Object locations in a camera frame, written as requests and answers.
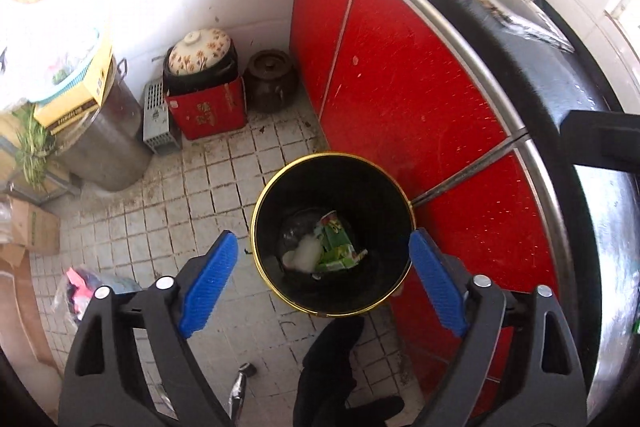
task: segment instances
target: lid knob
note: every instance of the lid knob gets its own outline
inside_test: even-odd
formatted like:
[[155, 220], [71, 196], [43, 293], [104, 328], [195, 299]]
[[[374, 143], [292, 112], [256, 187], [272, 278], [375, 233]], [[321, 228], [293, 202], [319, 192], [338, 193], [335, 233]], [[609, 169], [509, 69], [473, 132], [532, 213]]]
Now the lid knob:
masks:
[[184, 36], [184, 43], [187, 45], [193, 44], [194, 42], [197, 42], [198, 39], [200, 38], [200, 31], [194, 31], [194, 32], [189, 32]]

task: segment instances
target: blue gripper pad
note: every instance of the blue gripper pad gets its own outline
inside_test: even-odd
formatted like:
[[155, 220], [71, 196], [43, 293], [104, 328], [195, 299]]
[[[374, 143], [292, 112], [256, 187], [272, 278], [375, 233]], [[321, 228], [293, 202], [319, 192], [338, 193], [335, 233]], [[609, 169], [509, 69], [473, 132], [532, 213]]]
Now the blue gripper pad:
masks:
[[207, 253], [209, 260], [184, 296], [178, 331], [185, 339], [207, 324], [238, 261], [238, 238], [231, 232], [223, 232], [211, 248], [215, 250]]
[[440, 324], [462, 337], [468, 328], [463, 296], [442, 265], [440, 250], [425, 229], [412, 232], [409, 256]]

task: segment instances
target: black pot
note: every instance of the black pot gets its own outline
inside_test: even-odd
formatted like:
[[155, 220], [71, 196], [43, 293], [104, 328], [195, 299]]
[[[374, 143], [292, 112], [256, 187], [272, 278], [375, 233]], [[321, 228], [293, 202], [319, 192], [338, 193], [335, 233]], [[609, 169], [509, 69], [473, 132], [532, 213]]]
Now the black pot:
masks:
[[298, 74], [293, 61], [280, 50], [264, 50], [249, 59], [244, 70], [247, 105], [258, 112], [276, 112], [293, 102]]
[[[311, 275], [284, 269], [292, 222], [313, 227], [336, 210], [356, 250], [369, 254], [349, 270]], [[251, 242], [265, 282], [307, 313], [340, 317], [372, 309], [401, 284], [411, 261], [414, 213], [402, 188], [369, 161], [337, 152], [300, 158], [278, 172], [255, 205]]]
[[168, 90], [171, 96], [221, 86], [233, 82], [238, 77], [238, 52], [233, 42], [225, 56], [215, 66], [191, 74], [173, 74], [169, 71], [169, 55], [173, 48], [172, 46], [166, 52], [162, 63], [162, 83], [164, 90]]

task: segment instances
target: gold rim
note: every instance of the gold rim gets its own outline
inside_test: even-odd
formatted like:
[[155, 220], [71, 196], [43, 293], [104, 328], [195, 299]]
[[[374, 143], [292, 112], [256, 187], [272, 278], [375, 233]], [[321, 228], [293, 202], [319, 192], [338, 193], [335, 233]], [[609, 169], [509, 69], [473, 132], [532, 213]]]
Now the gold rim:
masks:
[[[409, 198], [406, 197], [406, 194], [404, 193], [404, 190], [402, 190], [402, 187], [398, 184], [398, 182], [388, 174], [388, 172], [385, 171], [385, 169], [383, 169], [382, 167], [376, 165], [373, 162], [370, 162], [369, 160], [367, 160], [366, 158], [363, 158], [361, 156], [356, 156], [354, 154], [347, 154], [347, 153], [342, 153], [342, 152], [318, 152], [318, 153], [314, 153], [314, 154], [308, 154], [307, 156], [302, 156], [302, 158], [298, 158], [295, 161], [292, 161], [289, 165], [284, 166], [282, 169], [280, 169], [278, 172], [276, 172], [276, 175], [274, 175], [273, 178], [271, 178], [271, 180], [269, 180], [269, 183], [266, 184], [265, 188], [263, 188], [262, 192], [260, 193], [260, 197], [258, 197], [258, 201], [256, 201], [255, 203], [255, 207], [254, 207], [254, 215], [251, 218], [251, 230], [250, 230], [250, 238], [251, 238], [251, 250], [254, 253], [254, 261], [255, 261], [255, 266], [258, 269], [258, 273], [260, 273], [260, 277], [262, 277], [262, 279], [264, 280], [264, 282], [266, 283], [266, 285], [275, 292], [275, 294], [280, 297], [283, 301], [285, 301], [289, 306], [292, 306], [293, 308], [301, 311], [301, 312], [305, 312], [308, 313], [310, 315], [319, 315], [318, 312], [313, 311], [313, 310], [308, 310], [306, 308], [303, 308], [302, 306], [295, 304], [294, 302], [290, 301], [289, 299], [286, 298], [286, 296], [284, 296], [282, 293], [280, 293], [280, 291], [273, 285], [273, 283], [271, 283], [271, 281], [269, 280], [269, 277], [267, 277], [267, 273], [264, 271], [264, 268], [262, 267], [262, 263], [260, 262], [260, 258], [258, 256], [258, 248], [257, 245], [255, 244], [255, 227], [256, 227], [256, 217], [258, 215], [258, 210], [260, 210], [260, 206], [262, 204], [262, 202], [264, 201], [264, 198], [266, 197], [266, 195], [268, 194], [269, 190], [271, 189], [271, 187], [273, 187], [273, 185], [275, 184], [275, 182], [282, 177], [282, 175], [288, 171], [289, 169], [295, 167], [298, 164], [301, 164], [302, 162], [308, 161], [312, 158], [319, 158], [321, 156], [342, 156], [342, 157], [346, 157], [346, 158], [353, 158], [355, 160], [360, 160], [368, 165], [371, 165], [372, 167], [376, 168], [378, 171], [382, 172], [386, 178], [391, 181], [396, 188], [398, 189], [398, 192], [400, 192], [400, 194], [402, 194], [402, 197], [404, 198], [404, 203], [406, 204], [406, 209], [409, 212], [409, 215], [411, 216], [411, 224], [412, 224], [412, 228], [415, 229], [415, 216], [414, 216], [414, 208], [411, 206], [411, 201], [409, 200]], [[382, 299], [379, 299], [377, 302], [375, 302], [374, 304], [372, 304], [371, 306], [367, 306], [366, 308], [362, 308], [360, 310], [356, 310], [353, 312], [348, 312], [348, 313], [340, 313], [340, 314], [326, 314], [326, 315], [322, 315], [322, 316], [326, 316], [326, 317], [350, 317], [351, 315], [360, 315], [362, 313], [366, 313], [370, 310], [372, 310], [373, 308], [375, 308], [376, 306], [379, 306], [380, 304], [382, 304], [382, 302], [384, 302], [385, 300], [387, 300], [389, 298], [389, 296], [391, 294], [393, 294], [402, 284], [402, 282], [404, 282], [405, 277], [407, 276], [407, 274], [409, 273], [409, 269], [411, 268], [411, 260], [409, 260], [409, 263], [406, 265], [406, 269], [404, 270], [404, 273], [402, 274], [402, 276], [400, 277], [400, 279], [398, 280], [398, 283], [396, 283], [396, 285], [391, 289], [391, 291], [389, 291]]]

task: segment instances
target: floral pot lid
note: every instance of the floral pot lid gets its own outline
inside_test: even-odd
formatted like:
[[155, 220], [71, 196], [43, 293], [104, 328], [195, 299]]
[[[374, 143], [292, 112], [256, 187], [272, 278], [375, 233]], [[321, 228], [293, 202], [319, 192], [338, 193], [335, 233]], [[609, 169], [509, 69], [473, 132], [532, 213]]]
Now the floral pot lid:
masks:
[[169, 71], [176, 75], [198, 73], [215, 66], [229, 51], [231, 37], [210, 28], [187, 33], [171, 50]]

